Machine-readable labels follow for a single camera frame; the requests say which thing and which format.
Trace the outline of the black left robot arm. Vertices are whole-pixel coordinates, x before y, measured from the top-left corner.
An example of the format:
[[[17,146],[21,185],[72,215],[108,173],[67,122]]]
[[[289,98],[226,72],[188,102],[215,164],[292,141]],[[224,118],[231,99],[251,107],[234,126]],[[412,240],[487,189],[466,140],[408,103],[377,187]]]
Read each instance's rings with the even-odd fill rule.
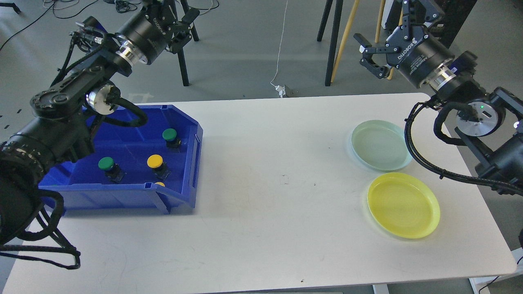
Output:
[[[103,123],[131,128],[148,122],[110,79],[128,77],[136,63],[150,65],[163,51],[181,53],[200,11],[185,8],[178,18],[173,0],[142,4],[116,33],[93,17],[79,22],[63,67],[47,90],[31,98],[34,119],[2,142],[2,256],[80,268],[80,251],[58,229],[64,198],[39,184],[54,166],[94,153]]]

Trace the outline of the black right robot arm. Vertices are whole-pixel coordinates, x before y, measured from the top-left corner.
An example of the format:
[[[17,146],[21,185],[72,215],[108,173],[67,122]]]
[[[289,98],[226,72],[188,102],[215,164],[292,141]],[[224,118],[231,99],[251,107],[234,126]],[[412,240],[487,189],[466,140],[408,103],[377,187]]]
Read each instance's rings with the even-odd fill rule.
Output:
[[[402,24],[382,47],[363,35],[360,64],[377,78],[397,69],[413,86],[428,85],[434,95],[419,102],[405,119],[404,139],[411,156],[424,168],[457,182],[488,186],[501,195],[522,194],[522,101],[497,87],[487,93],[473,78],[476,56],[466,51],[455,57],[429,31],[444,17],[433,0],[400,0]],[[436,110],[433,132],[448,145],[465,146],[478,159],[477,176],[447,171],[429,162],[416,149],[411,129],[424,108]]]

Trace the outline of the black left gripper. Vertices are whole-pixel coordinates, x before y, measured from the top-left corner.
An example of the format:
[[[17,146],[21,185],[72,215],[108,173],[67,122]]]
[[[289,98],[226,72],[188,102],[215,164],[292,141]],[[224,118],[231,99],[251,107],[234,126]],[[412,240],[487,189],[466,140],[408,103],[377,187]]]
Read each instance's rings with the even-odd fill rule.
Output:
[[[196,33],[194,20],[199,15],[200,10],[196,8],[190,8],[181,19],[173,7],[150,14],[140,11],[116,32],[116,39],[120,42],[118,54],[132,66],[138,62],[151,65],[166,49],[178,54],[192,39],[187,32]],[[178,32],[171,39],[175,31],[186,33]]]

